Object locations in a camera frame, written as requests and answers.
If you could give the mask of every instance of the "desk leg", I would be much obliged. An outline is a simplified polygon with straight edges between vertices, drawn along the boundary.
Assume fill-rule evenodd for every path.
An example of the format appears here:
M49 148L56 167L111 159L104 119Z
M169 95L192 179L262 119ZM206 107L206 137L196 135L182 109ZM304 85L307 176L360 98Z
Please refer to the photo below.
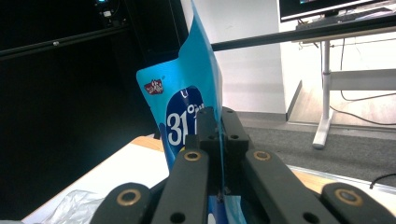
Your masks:
M324 41L324 55L323 55L323 111L320 118L320 123L315 134L314 143L312 146L316 149L324 148L326 143L327 133L332 122L332 110L330 109L330 40Z

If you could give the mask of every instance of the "blue packaging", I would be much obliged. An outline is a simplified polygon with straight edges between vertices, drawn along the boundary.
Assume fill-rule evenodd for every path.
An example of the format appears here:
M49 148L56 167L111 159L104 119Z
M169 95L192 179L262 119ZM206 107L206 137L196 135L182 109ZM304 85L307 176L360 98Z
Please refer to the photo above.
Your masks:
M137 82L150 106L163 141L166 161L172 169L187 134L195 134L196 112L212 106L221 114L221 73L197 10L189 37L178 58L139 70Z

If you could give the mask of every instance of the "computer screen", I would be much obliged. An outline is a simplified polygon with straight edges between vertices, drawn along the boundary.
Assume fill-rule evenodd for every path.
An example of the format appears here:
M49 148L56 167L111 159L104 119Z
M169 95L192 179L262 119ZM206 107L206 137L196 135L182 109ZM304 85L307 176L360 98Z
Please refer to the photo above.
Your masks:
M385 0L279 0L279 17L281 22L294 21L381 1Z

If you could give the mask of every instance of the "white wall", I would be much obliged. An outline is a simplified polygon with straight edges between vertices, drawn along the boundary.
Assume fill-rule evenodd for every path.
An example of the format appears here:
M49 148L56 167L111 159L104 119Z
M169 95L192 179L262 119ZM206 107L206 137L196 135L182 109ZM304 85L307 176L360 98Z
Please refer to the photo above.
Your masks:
M181 0L188 24L191 0ZM295 28L296 21L279 23L274 0L195 0L211 43ZM343 70L396 68L396 33L348 38ZM340 68L342 40L331 42L331 70ZM321 85L320 49L314 45L281 43L215 52L223 75L223 105L237 111L285 114L298 88Z
M194 2L210 43L278 32L276 1ZM190 0L182 4L190 21ZM279 44L215 54L223 76L223 105L237 111L286 113Z

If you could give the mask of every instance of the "clear plastic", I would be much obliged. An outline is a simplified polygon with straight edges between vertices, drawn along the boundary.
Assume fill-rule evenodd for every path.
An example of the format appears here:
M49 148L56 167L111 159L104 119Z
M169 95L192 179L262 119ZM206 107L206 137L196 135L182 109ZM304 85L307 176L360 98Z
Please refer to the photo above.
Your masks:
M89 191L71 191L42 224L89 224L103 199Z

